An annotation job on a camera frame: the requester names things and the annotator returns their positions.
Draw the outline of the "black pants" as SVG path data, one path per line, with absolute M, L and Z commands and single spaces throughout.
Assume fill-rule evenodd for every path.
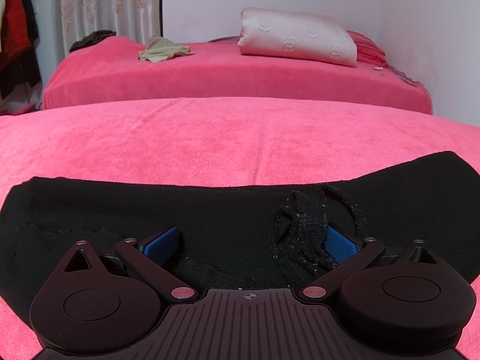
M 479 174 L 453 152 L 347 181 L 233 188 L 34 177 L 1 208 L 1 297 L 21 320 L 74 242 L 99 251 L 174 226 L 168 269 L 199 288 L 299 289 L 335 267 L 329 224 L 398 250 L 422 239 L 479 276 Z

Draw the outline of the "near pink bed cover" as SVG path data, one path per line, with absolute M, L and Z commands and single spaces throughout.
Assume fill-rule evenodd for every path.
M 442 150 L 477 167 L 479 130 L 342 102 L 105 102 L 2 117 L 1 193 L 34 176 L 201 186 L 347 180 Z

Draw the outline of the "pink bed cover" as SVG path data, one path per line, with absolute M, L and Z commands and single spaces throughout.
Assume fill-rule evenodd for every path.
M 2 117 L 1 193 L 34 176 L 201 186 L 347 180 L 442 150 L 477 167 L 479 130 L 342 102 L 105 102 Z
M 153 98 L 254 97 L 362 103 L 424 114 L 430 94 L 389 67 L 242 55 L 232 42 L 193 43 L 192 55 L 151 63 L 122 36 L 65 57 L 42 95 L 45 110 Z

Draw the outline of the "far pink bed cover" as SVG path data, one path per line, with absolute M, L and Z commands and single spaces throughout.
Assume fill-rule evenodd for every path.
M 193 43 L 192 55 L 151 63 L 122 36 L 65 57 L 42 95 L 45 110 L 153 98 L 254 97 L 362 103 L 424 114 L 430 94 L 389 67 L 242 55 L 232 42 Z

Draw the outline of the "folded pink blanket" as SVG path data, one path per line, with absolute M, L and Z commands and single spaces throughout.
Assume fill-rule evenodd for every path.
M 365 35 L 355 32 L 347 32 L 357 47 L 357 60 L 362 63 L 371 63 L 379 67 L 386 67 L 386 53 L 373 40 Z

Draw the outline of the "olive green garment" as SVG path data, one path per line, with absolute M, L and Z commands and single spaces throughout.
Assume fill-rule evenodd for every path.
M 193 55 L 189 46 L 176 44 L 165 37 L 152 36 L 145 44 L 145 49 L 139 52 L 138 59 L 158 63 L 189 55 Z

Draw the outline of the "dark garment on far bed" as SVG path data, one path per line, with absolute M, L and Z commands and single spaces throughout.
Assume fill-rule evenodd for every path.
M 87 47 L 94 46 L 101 41 L 109 38 L 109 37 L 114 37 L 116 35 L 116 31 L 112 30 L 97 30 L 92 32 L 91 34 L 81 38 L 78 41 L 75 41 L 70 49 L 69 52 L 72 53 L 77 50 L 81 50 Z

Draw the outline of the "pale pink folded quilt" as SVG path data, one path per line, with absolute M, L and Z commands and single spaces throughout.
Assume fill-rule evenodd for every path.
M 354 68 L 357 46 L 329 16 L 246 7 L 238 48 L 243 55 L 302 59 Z

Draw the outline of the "white patterned curtain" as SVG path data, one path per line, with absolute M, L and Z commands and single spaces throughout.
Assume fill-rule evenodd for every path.
M 63 54 L 98 30 L 111 30 L 137 43 L 160 35 L 160 0 L 58 0 Z

